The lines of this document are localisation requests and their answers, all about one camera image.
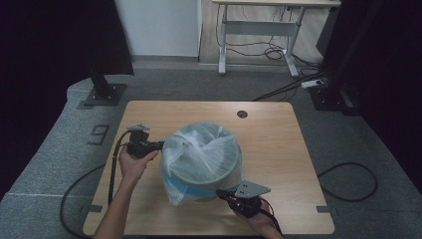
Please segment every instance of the white table frame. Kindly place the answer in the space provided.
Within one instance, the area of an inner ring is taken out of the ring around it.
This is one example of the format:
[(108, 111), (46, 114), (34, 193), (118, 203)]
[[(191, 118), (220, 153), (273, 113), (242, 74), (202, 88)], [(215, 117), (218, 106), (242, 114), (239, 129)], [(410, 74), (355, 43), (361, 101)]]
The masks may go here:
[(286, 36), (292, 37), (286, 50), (283, 50), (286, 63), (292, 77), (299, 76), (296, 69), (294, 59), (292, 58), (293, 47), (295, 46), (296, 38), (301, 29), (302, 20), (305, 15), (305, 7), (301, 7), (298, 19), (296, 22), (247, 22), (247, 21), (228, 21), (227, 20), (228, 5), (224, 5), (223, 24), (222, 24), (222, 46), (220, 47), (220, 60), (218, 64), (218, 73), (220, 75), (226, 74), (226, 35), (257, 35), (257, 36)]
[[(214, 3), (224, 6), (222, 18), (222, 44), (220, 47), (220, 59), (218, 64), (218, 73), (226, 74), (226, 36), (233, 35), (257, 35), (257, 36), (285, 36), (291, 37), (287, 49), (283, 50), (284, 58), (288, 64), (289, 70), (293, 78), (299, 76), (296, 69), (294, 58), (292, 57), (293, 48), (302, 26), (306, 7), (339, 7), (338, 0), (271, 0), (271, 1), (254, 1), (254, 0), (213, 0)], [(227, 9), (229, 5), (251, 5), (251, 6), (287, 6), (300, 7), (300, 13), (295, 22), (251, 22), (251, 21), (229, 21), (227, 20)]]

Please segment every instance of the wooden table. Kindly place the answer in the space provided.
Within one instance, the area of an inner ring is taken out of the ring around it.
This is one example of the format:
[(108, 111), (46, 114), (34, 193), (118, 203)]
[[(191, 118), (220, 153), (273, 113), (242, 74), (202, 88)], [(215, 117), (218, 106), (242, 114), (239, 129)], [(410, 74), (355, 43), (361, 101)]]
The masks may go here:
[[(299, 76), (294, 59), (292, 58), (293, 47), (301, 29), (302, 20), (307, 7), (339, 7), (339, 0), (212, 0), (213, 3), (224, 5), (224, 13), (221, 24), (222, 42), (220, 47), (220, 59), (218, 72), (226, 74), (226, 35), (258, 35), (258, 36), (286, 36), (291, 37), (289, 46), (283, 51), (286, 63), (292, 77)], [(227, 20), (228, 5), (252, 5), (252, 6), (288, 6), (300, 7), (301, 12), (296, 22), (254, 22), (254, 21), (229, 21)]]
[[(238, 111), (248, 115), (241, 119)], [(130, 102), (114, 143), (130, 125), (151, 127), (148, 140), (163, 140), (185, 125), (215, 122), (233, 133), (243, 153), (244, 179), (268, 186), (265, 194), (285, 234), (330, 234), (334, 225), (292, 106), (288, 103)], [(107, 209), (110, 151), (84, 232), (93, 235)], [(174, 207), (168, 202), (159, 169), (161, 154), (148, 165), (133, 191), (125, 235), (256, 235), (220, 199)], [(117, 167), (117, 189), (121, 180)]]

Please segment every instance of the plastic bag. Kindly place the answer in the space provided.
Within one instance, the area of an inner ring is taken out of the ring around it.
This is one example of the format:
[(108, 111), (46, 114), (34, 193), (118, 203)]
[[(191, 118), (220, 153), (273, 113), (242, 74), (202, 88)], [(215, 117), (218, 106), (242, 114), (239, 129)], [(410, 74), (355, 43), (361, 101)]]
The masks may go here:
[(237, 138), (212, 122), (190, 124), (164, 142), (161, 172), (171, 204), (215, 198), (242, 181)]

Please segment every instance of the cable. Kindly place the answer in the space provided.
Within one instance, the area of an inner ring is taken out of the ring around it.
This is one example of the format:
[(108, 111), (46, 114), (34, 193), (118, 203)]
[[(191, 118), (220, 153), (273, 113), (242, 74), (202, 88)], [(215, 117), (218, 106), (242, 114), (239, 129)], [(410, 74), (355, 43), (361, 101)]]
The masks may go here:
[(246, 14), (245, 14), (245, 5), (242, 5), (242, 13), (243, 13), (243, 16), (245, 17), (245, 19), (249, 20), (248, 17), (246, 16)]
[(373, 178), (373, 180), (374, 180), (374, 182), (375, 182), (375, 185), (374, 185), (374, 187), (372, 188), (372, 190), (371, 190), (368, 194), (366, 194), (365, 196), (362, 196), (362, 197), (359, 197), (359, 198), (353, 198), (353, 199), (350, 199), (350, 198), (340, 197), (340, 196), (338, 196), (338, 195), (336, 195), (336, 194), (332, 193), (331, 191), (327, 190), (326, 188), (324, 188), (324, 187), (322, 187), (322, 186), (321, 186), (321, 189), (322, 189), (325, 193), (327, 193), (328, 195), (330, 195), (330, 196), (332, 196), (332, 197), (334, 197), (334, 198), (336, 198), (336, 199), (339, 199), (339, 200), (341, 200), (341, 201), (347, 201), (347, 202), (359, 202), (359, 201), (363, 201), (363, 200), (365, 200), (365, 199), (369, 198), (370, 196), (372, 196), (372, 195), (376, 192), (376, 190), (378, 189), (378, 180), (377, 180), (377, 178), (376, 178), (375, 174), (374, 174), (374, 173), (373, 173), (373, 172), (372, 172), (372, 171), (371, 171), (368, 167), (366, 167), (366, 166), (364, 166), (364, 165), (362, 165), (362, 164), (360, 164), (360, 163), (357, 163), (357, 162), (344, 162), (344, 163), (338, 164), (338, 165), (336, 165), (336, 166), (330, 167), (330, 168), (329, 168), (329, 169), (327, 169), (326, 171), (324, 171), (324, 172), (322, 172), (322, 173), (318, 174), (318, 175), (317, 175), (317, 177), (318, 177), (318, 178), (320, 178), (321, 176), (325, 175), (326, 173), (328, 173), (328, 172), (330, 172), (330, 171), (332, 171), (332, 170), (334, 170), (334, 169), (336, 169), (336, 168), (338, 168), (338, 167), (345, 166), (345, 165), (357, 165), (357, 166), (360, 166), (360, 167), (362, 167), (363, 169), (365, 169), (367, 172), (369, 172), (369, 174), (372, 176), (372, 178)]
[(114, 191), (114, 177), (115, 177), (115, 168), (116, 168), (116, 165), (117, 165), (118, 150), (121, 147), (121, 141), (123, 140), (124, 136), (127, 135), (128, 133), (129, 133), (129, 130), (127, 130), (126, 132), (124, 132), (121, 135), (121, 137), (118, 139), (117, 143), (115, 144), (114, 153), (112, 154), (111, 174), (109, 176), (109, 186), (108, 186), (108, 205), (111, 204), (112, 195), (113, 195), (113, 191)]
[(101, 165), (101, 166), (98, 166), (98, 167), (96, 167), (96, 168), (94, 168), (94, 169), (92, 169), (91, 171), (89, 171), (89, 172), (87, 172), (86, 174), (84, 174), (82, 177), (80, 177), (78, 180), (76, 180), (69, 188), (68, 188), (68, 190), (65, 192), (65, 194), (63, 195), (63, 199), (62, 199), (62, 202), (61, 202), (61, 204), (60, 204), (60, 221), (62, 222), (62, 225), (65, 227), (65, 229), (66, 229), (66, 231), (68, 231), (69, 233), (71, 233), (72, 235), (74, 235), (74, 236), (77, 236), (77, 237), (79, 237), (79, 238), (91, 238), (91, 237), (89, 237), (89, 236), (86, 236), (86, 235), (81, 235), (81, 234), (78, 234), (78, 233), (76, 233), (76, 232), (74, 232), (74, 231), (72, 231), (72, 229), (71, 228), (69, 228), (69, 226), (66, 224), (66, 221), (65, 221), (65, 213), (64, 213), (64, 209), (65, 209), (65, 203), (66, 203), (66, 199), (68, 198), (68, 195), (69, 195), (69, 193), (72, 191), (72, 189), (81, 181), (81, 180), (83, 180), (84, 178), (86, 178), (88, 175), (90, 175), (91, 173), (93, 173), (94, 171), (97, 171), (98, 169), (100, 169), (100, 168), (102, 168), (102, 167), (104, 167), (105, 166), (105, 164), (103, 164), (103, 165)]
[[(216, 26), (215, 26), (215, 37), (216, 37), (218, 46), (219, 47), (222, 47), (221, 44), (220, 44), (220, 41), (218, 39), (218, 25), (219, 25), (218, 24), (219, 23), (218, 19), (220, 17), (220, 8), (221, 8), (221, 5), (219, 5), (218, 6), (218, 9), (217, 9), (217, 18), (216, 18)], [(273, 37), (272, 37), (272, 39), (269, 42), (255, 42), (255, 43), (246, 43), (246, 44), (231, 44), (231, 43), (226, 42), (225, 44), (228, 45), (228, 46), (233, 46), (233, 47), (244, 47), (244, 46), (268, 44), (270, 46), (274, 46), (274, 47), (283, 49), (282, 47), (277, 46), (277, 45), (271, 43), (272, 40), (273, 40)], [(231, 49), (231, 48), (226, 48), (226, 51), (232, 51), (232, 52), (235, 52), (235, 53), (237, 53), (239, 55), (242, 55), (242, 56), (245, 56), (245, 57), (261, 57), (261, 56), (267, 56), (267, 58), (271, 59), (271, 57), (268, 56), (267, 50), (264, 53), (262, 53), (262, 54), (245, 54), (245, 53), (241, 53), (241, 52), (236, 51), (236, 50)]]
[(233, 203), (233, 204), (236, 204), (236, 205), (238, 205), (238, 206), (243, 206), (243, 207), (246, 207), (246, 208), (248, 208), (248, 209), (252, 209), (252, 210), (254, 210), (254, 211), (256, 211), (257, 213), (262, 213), (262, 214), (264, 214), (264, 215), (266, 215), (266, 216), (268, 216), (272, 221), (273, 221), (273, 224), (274, 224), (274, 226), (276, 227), (276, 229), (277, 229), (277, 231), (279, 231), (280, 232), (280, 234), (282, 235), (282, 236), (284, 236), (283, 235), (283, 232), (282, 232), (282, 228), (280, 228), (280, 224), (279, 224), (279, 221), (277, 220), (277, 218), (276, 218), (276, 216), (274, 215), (274, 209), (273, 209), (273, 206), (271, 206), (271, 204), (266, 200), (266, 199), (264, 199), (264, 198), (262, 198), (262, 197), (260, 197), (260, 199), (261, 200), (263, 200), (263, 201), (265, 201), (268, 205), (269, 205), (269, 207), (271, 208), (271, 213), (270, 212), (268, 212), (268, 211), (266, 211), (266, 210), (264, 210), (264, 209), (262, 209), (262, 208), (256, 208), (256, 207), (254, 207), (254, 206), (251, 206), (251, 205), (249, 205), (249, 204), (247, 204), (247, 203), (244, 203), (244, 202), (242, 202), (242, 201), (239, 201), (239, 200), (235, 200), (235, 199), (233, 199), (233, 198), (231, 198), (230, 196), (227, 196), (227, 197), (225, 197), (224, 198), (224, 200), (226, 200), (227, 202), (229, 202), (229, 203)]
[(279, 8), (279, 7), (274, 7), (276, 10), (274, 11), (274, 13), (273, 13), (273, 15), (271, 15), (271, 17), (270, 17), (270, 21), (272, 21), (272, 22), (274, 22), (274, 20), (276, 19), (276, 16), (277, 16), (277, 14), (278, 14), (278, 12), (279, 12), (279, 9), (281, 9), (281, 8)]
[[(273, 97), (279, 94), (286, 94), (286, 95), (282, 99), (278, 100), (278, 102), (289, 101), (292, 97), (296, 95), (298, 87), (301, 85), (301, 83), (329, 76), (330, 72), (325, 68), (325, 64), (309, 62), (293, 54), (292, 56), (295, 58), (297, 62), (305, 64), (306, 67), (301, 69), (302, 76), (296, 81), (289, 83), (279, 89), (276, 89), (272, 92), (264, 94), (260, 97), (254, 98), (252, 102), (257, 102), (257, 101), (260, 101), (269, 97)], [(314, 71), (315, 73), (306, 74), (305, 71)], [(292, 90), (295, 90), (294, 93), (290, 97), (288, 97), (287, 92), (292, 91)]]
[[(285, 54), (283, 53), (284, 48), (271, 43), (273, 40), (274, 40), (274, 36), (271, 37), (270, 42), (268, 43), (269, 48), (267, 48), (264, 51), (264, 54), (270, 60), (280, 60), (285, 56)], [(277, 53), (279, 55), (279, 57), (277, 57), (277, 58), (271, 57), (270, 54), (272, 54), (272, 53)]]

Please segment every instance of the white wall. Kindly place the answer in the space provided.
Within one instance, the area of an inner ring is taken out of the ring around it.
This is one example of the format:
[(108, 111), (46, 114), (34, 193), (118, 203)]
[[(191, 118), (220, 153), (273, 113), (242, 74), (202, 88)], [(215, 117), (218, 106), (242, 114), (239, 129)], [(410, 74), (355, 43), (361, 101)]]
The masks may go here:
[(198, 57), (201, 0), (115, 0), (133, 56)]

